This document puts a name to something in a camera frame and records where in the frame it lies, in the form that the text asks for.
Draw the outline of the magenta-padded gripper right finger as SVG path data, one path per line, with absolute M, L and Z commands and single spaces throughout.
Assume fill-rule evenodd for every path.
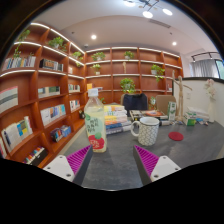
M 180 167 L 169 157 L 157 156 L 138 145 L 133 146 L 133 156 L 143 185 L 180 170 Z

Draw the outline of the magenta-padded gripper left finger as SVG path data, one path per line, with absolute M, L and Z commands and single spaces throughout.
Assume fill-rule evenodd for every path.
M 88 145 L 68 156 L 57 156 L 44 170 L 81 186 L 92 155 L 92 146 Z

